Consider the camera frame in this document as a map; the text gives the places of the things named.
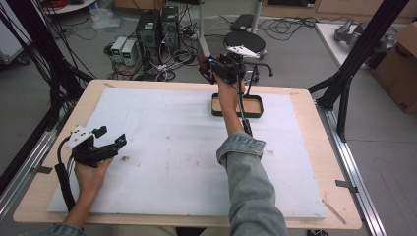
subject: computer tower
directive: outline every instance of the computer tower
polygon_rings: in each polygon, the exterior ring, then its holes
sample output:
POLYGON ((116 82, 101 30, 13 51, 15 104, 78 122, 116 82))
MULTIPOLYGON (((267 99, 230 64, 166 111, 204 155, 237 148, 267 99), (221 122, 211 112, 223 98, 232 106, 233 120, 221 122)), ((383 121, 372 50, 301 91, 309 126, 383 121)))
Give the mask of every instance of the computer tower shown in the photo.
POLYGON ((180 29, 178 22, 178 7, 166 6, 162 9, 160 17, 165 47, 171 52, 180 49, 180 29))
POLYGON ((142 11, 138 25, 136 26, 138 42, 145 48, 156 49, 162 40, 162 30, 160 24, 160 11, 145 9, 142 11))

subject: wrist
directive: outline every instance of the wrist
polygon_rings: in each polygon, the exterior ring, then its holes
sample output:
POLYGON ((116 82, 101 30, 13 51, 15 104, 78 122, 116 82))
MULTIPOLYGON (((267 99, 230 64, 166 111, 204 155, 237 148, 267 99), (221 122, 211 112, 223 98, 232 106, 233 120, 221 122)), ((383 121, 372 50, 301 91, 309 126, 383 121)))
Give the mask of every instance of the wrist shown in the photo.
POLYGON ((78 202, 83 203, 83 204, 93 203, 97 195, 98 195, 98 191, 92 191, 92 190, 80 191, 78 202))

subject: power supply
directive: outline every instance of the power supply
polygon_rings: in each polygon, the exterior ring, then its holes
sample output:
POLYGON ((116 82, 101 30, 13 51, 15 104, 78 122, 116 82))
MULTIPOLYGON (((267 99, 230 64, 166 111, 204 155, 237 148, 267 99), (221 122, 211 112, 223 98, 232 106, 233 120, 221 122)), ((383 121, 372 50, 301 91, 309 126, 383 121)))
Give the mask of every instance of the power supply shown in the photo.
POLYGON ((165 47, 176 51, 180 49, 178 7, 167 6, 162 9, 160 17, 165 47))
POLYGON ((123 46, 128 38, 125 36, 119 36, 114 42, 113 46, 111 46, 111 59, 114 62, 123 62, 123 56, 121 54, 123 46))
POLYGON ((135 39, 128 39, 122 50, 123 61, 126 66, 135 66, 139 58, 138 47, 135 39))

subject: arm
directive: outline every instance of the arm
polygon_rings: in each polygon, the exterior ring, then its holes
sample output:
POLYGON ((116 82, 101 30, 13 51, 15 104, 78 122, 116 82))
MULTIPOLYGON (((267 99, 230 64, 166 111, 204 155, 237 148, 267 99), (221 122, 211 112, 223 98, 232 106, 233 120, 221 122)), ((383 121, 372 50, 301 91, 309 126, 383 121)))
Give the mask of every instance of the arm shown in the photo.
POLYGON ((85 236, 82 228, 89 215, 89 209, 104 183, 105 173, 112 159, 98 163, 97 168, 76 162, 74 172, 79 182, 80 195, 64 222, 42 233, 28 233, 21 236, 85 236))
POLYGON ((77 203, 65 218, 64 223, 80 229, 83 228, 84 222, 89 215, 89 209, 104 183, 104 176, 112 159, 104 160, 98 164, 97 168, 76 163, 74 171, 79 182, 80 195, 77 203))
POLYGON ((261 156, 265 142, 244 133, 236 115, 237 90, 216 78, 221 110, 229 137, 217 151, 226 168, 230 198, 230 235, 288 235, 282 213, 275 207, 275 190, 261 156))

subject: cardboard box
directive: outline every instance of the cardboard box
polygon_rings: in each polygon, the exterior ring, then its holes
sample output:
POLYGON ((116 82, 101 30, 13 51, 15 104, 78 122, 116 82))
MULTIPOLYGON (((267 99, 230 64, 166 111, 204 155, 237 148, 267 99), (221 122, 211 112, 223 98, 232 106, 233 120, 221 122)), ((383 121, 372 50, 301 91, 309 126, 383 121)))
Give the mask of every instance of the cardboard box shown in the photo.
POLYGON ((404 113, 417 113, 417 23, 395 35, 397 45, 374 77, 404 113))
POLYGON ((160 10, 165 5, 165 0, 115 0, 115 7, 122 10, 160 10))

